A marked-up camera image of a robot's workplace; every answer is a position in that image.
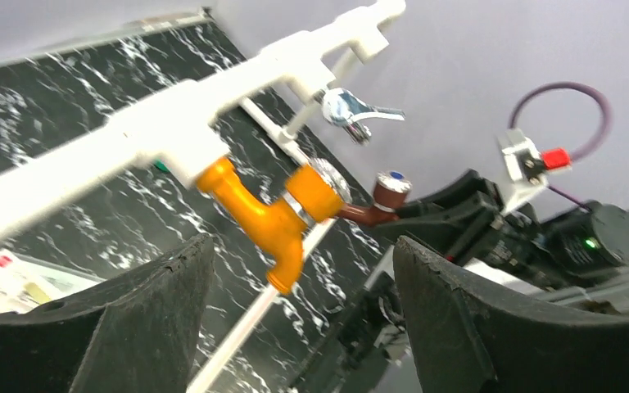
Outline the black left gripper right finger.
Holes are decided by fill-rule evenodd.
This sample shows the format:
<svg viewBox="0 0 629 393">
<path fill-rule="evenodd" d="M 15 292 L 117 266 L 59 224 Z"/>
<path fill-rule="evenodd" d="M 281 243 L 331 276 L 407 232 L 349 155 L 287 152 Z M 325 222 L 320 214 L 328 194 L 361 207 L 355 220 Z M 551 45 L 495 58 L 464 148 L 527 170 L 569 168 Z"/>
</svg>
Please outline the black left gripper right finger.
<svg viewBox="0 0 629 393">
<path fill-rule="evenodd" d="M 629 392 L 629 318 L 503 287 L 408 237 L 396 287 L 425 392 Z"/>
</svg>

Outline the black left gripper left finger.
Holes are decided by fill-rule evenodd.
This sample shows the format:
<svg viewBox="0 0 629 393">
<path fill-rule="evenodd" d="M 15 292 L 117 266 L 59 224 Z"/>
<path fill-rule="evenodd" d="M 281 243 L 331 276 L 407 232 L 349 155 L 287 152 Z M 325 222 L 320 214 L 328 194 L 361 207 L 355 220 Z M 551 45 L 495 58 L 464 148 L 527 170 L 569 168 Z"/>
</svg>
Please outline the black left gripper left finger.
<svg viewBox="0 0 629 393">
<path fill-rule="evenodd" d="M 26 314 L 0 314 L 0 392 L 184 392 L 214 277 L 199 234 Z"/>
</svg>

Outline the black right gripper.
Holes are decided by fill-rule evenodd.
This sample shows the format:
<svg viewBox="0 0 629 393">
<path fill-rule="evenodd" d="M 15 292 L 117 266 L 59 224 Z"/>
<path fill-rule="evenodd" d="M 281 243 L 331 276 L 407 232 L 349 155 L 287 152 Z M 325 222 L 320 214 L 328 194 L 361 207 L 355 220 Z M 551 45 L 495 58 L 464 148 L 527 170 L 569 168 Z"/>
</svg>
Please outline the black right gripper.
<svg viewBox="0 0 629 393">
<path fill-rule="evenodd" d="M 407 236 L 461 265 L 472 240 L 500 215 L 504 204 L 496 183 L 469 169 L 437 192 L 405 203 L 398 220 L 373 229 L 376 237 L 395 242 Z"/>
</svg>

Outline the dark red water faucet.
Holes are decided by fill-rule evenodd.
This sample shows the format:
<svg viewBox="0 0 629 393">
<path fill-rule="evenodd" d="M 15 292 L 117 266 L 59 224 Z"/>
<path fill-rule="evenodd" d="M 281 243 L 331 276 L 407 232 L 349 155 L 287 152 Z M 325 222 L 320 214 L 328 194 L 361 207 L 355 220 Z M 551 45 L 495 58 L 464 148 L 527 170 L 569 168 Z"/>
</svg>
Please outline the dark red water faucet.
<svg viewBox="0 0 629 393">
<path fill-rule="evenodd" d="M 348 219 L 366 227 L 374 227 L 399 219 L 396 210 L 400 209 L 412 189 L 412 183 L 398 171 L 380 172 L 372 190 L 370 206 L 346 204 L 337 217 Z"/>
</svg>

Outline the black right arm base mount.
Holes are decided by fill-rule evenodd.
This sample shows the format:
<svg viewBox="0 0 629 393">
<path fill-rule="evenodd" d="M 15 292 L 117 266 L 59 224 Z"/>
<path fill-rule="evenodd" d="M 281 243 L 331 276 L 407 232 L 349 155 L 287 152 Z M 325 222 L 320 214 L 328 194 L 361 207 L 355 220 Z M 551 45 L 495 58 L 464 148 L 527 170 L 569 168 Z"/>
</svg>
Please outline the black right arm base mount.
<svg viewBox="0 0 629 393">
<path fill-rule="evenodd" d="M 287 391 L 370 392 L 409 352 L 395 281 L 382 272 L 335 314 L 331 330 L 298 366 Z"/>
</svg>

